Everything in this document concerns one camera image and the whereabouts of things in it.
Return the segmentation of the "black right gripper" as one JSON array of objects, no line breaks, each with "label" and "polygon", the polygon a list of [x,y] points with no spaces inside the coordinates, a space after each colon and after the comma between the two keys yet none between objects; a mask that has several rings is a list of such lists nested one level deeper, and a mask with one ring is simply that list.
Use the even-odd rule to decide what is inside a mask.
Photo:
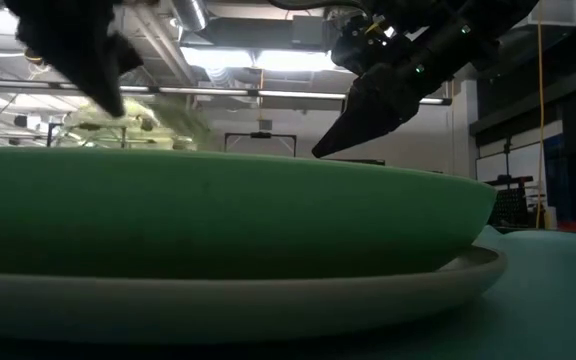
[{"label": "black right gripper", "polygon": [[497,53],[487,21],[450,20],[417,38],[396,36],[347,95],[346,107],[312,148],[322,158],[385,136],[414,117],[420,101],[467,63]]}]

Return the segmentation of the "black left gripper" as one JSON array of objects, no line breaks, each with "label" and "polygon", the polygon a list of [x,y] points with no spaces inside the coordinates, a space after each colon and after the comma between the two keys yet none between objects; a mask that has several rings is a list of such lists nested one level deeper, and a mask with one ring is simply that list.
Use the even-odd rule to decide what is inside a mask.
[{"label": "black left gripper", "polygon": [[[3,0],[18,18],[17,39],[46,59],[79,53],[72,82],[112,117],[125,114],[119,74],[143,65],[122,34],[110,37],[122,0]],[[112,52],[101,53],[110,39]]]}]

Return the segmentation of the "large light green plate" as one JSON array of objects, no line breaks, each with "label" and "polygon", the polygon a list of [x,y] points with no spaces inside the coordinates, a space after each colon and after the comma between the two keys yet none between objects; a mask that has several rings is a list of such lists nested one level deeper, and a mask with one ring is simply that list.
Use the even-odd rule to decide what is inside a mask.
[{"label": "large light green plate", "polygon": [[445,174],[168,150],[0,147],[0,274],[255,280],[431,271],[496,199]]}]

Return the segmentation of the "grey ceiling unit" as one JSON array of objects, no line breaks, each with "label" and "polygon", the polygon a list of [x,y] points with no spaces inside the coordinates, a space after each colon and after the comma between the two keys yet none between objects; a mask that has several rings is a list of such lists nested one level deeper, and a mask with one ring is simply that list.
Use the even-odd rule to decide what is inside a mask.
[{"label": "grey ceiling unit", "polygon": [[292,18],[292,44],[297,47],[320,47],[323,29],[322,17],[295,15]]}]

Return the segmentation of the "white board panel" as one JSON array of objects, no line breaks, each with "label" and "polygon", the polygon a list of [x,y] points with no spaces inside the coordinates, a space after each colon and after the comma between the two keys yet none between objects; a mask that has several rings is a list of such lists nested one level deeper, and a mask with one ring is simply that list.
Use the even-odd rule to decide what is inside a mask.
[{"label": "white board panel", "polygon": [[512,136],[508,154],[504,153],[504,139],[480,146],[476,179],[487,182],[496,180],[499,175],[510,174],[512,177],[532,176],[536,180],[540,134],[540,129],[535,128]]}]

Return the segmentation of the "black pegboard rack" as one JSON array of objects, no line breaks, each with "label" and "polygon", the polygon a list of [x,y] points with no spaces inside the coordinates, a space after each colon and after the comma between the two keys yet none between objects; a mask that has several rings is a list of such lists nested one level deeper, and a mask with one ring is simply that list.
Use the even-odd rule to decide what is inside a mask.
[{"label": "black pegboard rack", "polygon": [[502,228],[540,228],[546,226],[545,207],[529,195],[527,190],[532,176],[513,177],[498,175],[495,180],[487,181],[497,190],[496,200],[488,224]]}]

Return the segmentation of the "large grey plate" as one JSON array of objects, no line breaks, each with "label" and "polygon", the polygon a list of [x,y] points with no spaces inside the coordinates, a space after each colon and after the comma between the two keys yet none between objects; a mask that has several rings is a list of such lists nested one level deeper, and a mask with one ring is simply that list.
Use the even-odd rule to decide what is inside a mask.
[{"label": "large grey plate", "polygon": [[152,280],[0,274],[0,337],[221,344],[341,335],[415,321],[481,296],[507,267],[471,246],[425,273],[306,280]]}]

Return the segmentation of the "black metal frame stand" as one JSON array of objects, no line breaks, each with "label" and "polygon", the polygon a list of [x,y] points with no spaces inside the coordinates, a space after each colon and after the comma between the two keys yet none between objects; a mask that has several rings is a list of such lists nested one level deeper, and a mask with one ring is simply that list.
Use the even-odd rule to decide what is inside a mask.
[{"label": "black metal frame stand", "polygon": [[223,152],[227,153],[232,145],[238,142],[241,138],[250,138],[257,140],[279,139],[285,143],[285,139],[290,139],[293,145],[288,145],[287,148],[294,158],[297,157],[298,149],[298,136],[293,134],[273,134],[271,132],[256,131],[249,133],[242,132],[226,132],[223,137]]},{"label": "black metal frame stand", "polygon": [[48,130],[47,130],[47,137],[45,146],[50,148],[55,140],[55,136],[53,135],[53,131],[56,128],[64,128],[65,131],[63,132],[62,136],[70,136],[72,129],[79,129],[79,130],[86,130],[86,131],[101,131],[102,129],[106,129],[111,132],[111,137],[109,139],[102,138],[96,135],[87,138],[86,140],[80,140],[80,146],[85,147],[88,143],[92,142],[94,139],[103,141],[103,142],[118,142],[121,148],[127,147],[127,128],[125,126],[110,126],[110,125],[99,125],[94,123],[80,123],[78,125],[73,126],[66,126],[63,123],[49,123]]}]

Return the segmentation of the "silver ventilation duct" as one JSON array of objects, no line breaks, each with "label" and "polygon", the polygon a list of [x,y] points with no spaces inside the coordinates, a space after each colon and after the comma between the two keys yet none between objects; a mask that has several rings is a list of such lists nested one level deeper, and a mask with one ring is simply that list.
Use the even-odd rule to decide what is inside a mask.
[{"label": "silver ventilation duct", "polygon": [[181,27],[190,32],[201,31],[209,22],[208,9],[203,0],[170,0]]}]

